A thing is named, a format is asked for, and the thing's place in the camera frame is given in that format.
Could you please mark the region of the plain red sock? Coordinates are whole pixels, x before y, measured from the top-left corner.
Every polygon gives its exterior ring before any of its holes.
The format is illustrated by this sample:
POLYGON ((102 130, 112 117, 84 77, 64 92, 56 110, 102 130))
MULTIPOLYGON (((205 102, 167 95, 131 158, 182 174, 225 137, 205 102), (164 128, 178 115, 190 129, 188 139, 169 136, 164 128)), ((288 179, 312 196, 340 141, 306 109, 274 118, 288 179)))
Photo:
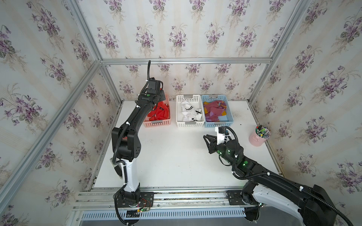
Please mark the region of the plain red sock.
POLYGON ((159 102, 156 107, 147 115, 149 121, 167 120, 170 118, 169 105, 159 102))

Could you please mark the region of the purple striped sock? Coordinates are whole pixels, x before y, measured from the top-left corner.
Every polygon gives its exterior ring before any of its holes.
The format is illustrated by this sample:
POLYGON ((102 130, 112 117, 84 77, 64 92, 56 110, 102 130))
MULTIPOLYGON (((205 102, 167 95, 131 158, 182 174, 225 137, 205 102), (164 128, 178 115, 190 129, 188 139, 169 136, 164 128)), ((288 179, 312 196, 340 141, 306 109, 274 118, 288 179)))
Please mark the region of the purple striped sock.
POLYGON ((203 107, 207 122, 219 122, 222 116, 227 115, 227 104, 224 101, 203 102, 203 107))

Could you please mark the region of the white ankle sock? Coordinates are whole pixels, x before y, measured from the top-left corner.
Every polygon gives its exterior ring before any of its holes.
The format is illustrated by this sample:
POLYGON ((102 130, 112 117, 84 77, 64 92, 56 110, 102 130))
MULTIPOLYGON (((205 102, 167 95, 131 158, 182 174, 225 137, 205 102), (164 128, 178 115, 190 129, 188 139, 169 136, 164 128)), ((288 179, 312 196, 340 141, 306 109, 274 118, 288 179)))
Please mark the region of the white ankle sock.
POLYGON ((191 105, 188 101, 181 103, 183 121, 184 122, 194 122, 202 121, 202 109, 196 108, 191 105))

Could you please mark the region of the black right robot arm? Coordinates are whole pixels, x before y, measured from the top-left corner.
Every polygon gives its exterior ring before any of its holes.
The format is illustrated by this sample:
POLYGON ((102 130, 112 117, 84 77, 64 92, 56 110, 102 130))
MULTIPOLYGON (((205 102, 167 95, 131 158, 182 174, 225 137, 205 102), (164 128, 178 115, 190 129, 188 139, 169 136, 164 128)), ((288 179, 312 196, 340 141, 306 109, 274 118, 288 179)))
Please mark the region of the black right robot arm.
POLYGON ((230 205, 249 206, 244 214, 248 221, 257 221, 262 206, 269 205, 296 217, 305 226, 332 226, 337 217, 348 226, 353 224, 322 187, 296 183, 246 157, 232 128, 221 126, 216 132, 217 135, 204 135, 203 139, 210 154, 216 153, 237 180, 246 181, 242 189, 227 191, 226 197, 230 205))

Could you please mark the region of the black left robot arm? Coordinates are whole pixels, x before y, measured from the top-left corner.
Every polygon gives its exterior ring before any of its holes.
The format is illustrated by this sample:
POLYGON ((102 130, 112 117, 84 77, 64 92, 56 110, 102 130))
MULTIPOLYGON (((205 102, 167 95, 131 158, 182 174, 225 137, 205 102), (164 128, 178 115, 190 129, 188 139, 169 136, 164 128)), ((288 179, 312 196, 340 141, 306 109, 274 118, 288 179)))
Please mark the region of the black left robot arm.
POLYGON ((125 205, 138 206, 141 202, 136 161, 141 152, 139 129, 147 115, 166 99, 163 82, 150 77, 150 66, 151 61, 148 62, 146 84, 135 101, 134 110, 128 119, 119 128, 114 127, 111 133, 111 162, 118 176, 123 179, 122 187, 114 195, 116 208, 125 205))

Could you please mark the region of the pink plastic basket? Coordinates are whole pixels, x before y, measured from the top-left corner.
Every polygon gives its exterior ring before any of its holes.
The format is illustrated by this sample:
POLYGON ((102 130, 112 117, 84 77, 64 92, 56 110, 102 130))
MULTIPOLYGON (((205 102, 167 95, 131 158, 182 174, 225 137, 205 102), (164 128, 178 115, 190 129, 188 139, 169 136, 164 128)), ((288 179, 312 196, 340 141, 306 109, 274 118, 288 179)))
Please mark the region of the pink plastic basket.
MULTIPOLYGON (((165 94, 166 99, 163 101, 165 104, 169 105, 170 110, 170 104, 169 104, 169 96, 168 94, 165 94)), ((159 121, 149 121, 148 117, 146 116, 146 119, 143 122, 143 125, 147 127, 158 127, 158 126, 166 126, 171 124, 171 110, 170 110, 170 118, 167 120, 159 120, 159 121)))

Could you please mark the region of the blue plastic basket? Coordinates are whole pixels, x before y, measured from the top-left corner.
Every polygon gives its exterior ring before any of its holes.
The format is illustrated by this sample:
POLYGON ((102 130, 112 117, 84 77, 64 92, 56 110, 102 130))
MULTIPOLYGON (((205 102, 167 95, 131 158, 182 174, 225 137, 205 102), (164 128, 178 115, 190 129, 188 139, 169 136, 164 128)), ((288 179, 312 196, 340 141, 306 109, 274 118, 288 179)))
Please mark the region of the blue plastic basket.
POLYGON ((205 128, 212 128, 218 126, 231 126, 233 124, 234 122, 233 115, 231 113, 227 97, 225 95, 202 95, 201 99, 202 99, 202 104, 203 102, 213 102, 216 100, 224 101, 227 104, 227 110, 226 110, 227 115, 222 116, 219 122, 207 122, 205 120, 204 123, 205 128))

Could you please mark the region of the white plastic basket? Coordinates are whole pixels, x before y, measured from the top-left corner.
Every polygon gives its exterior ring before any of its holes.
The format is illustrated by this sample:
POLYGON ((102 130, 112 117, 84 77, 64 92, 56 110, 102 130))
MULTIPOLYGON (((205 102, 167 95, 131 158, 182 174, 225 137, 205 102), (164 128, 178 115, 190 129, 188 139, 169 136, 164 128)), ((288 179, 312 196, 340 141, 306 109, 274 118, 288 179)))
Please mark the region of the white plastic basket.
POLYGON ((176 124, 179 128, 186 127, 203 127, 205 123, 204 109, 200 95, 177 95, 176 96, 176 104, 175 104, 175 116, 176 116, 176 124), (194 122, 184 122, 181 103, 184 101, 188 101, 191 105, 196 108, 202 109, 202 121, 194 121, 194 122))

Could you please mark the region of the pink pen cup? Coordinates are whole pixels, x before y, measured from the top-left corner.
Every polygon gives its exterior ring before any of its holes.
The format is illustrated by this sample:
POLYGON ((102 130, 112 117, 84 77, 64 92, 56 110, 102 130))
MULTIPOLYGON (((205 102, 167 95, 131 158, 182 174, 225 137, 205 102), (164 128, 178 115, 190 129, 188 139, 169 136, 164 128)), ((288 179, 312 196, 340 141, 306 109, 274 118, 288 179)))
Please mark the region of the pink pen cup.
POLYGON ((252 132, 252 134, 250 135, 249 142, 255 147, 260 147, 269 139, 270 135, 271 131, 267 127, 263 125, 258 125, 255 128, 254 132, 252 132))

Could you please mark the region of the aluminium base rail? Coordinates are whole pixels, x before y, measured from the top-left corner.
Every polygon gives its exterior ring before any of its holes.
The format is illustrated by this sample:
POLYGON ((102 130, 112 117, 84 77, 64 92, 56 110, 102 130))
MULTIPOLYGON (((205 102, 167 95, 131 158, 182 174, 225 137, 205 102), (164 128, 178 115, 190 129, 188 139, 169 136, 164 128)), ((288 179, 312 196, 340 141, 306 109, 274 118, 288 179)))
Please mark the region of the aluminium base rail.
MULTIPOLYGON (((229 206, 227 191, 241 190, 242 186, 222 187, 142 187, 141 192, 153 192, 152 209, 218 208, 229 206)), ((118 188, 94 188, 75 196, 73 210, 112 210, 113 195, 118 188)))

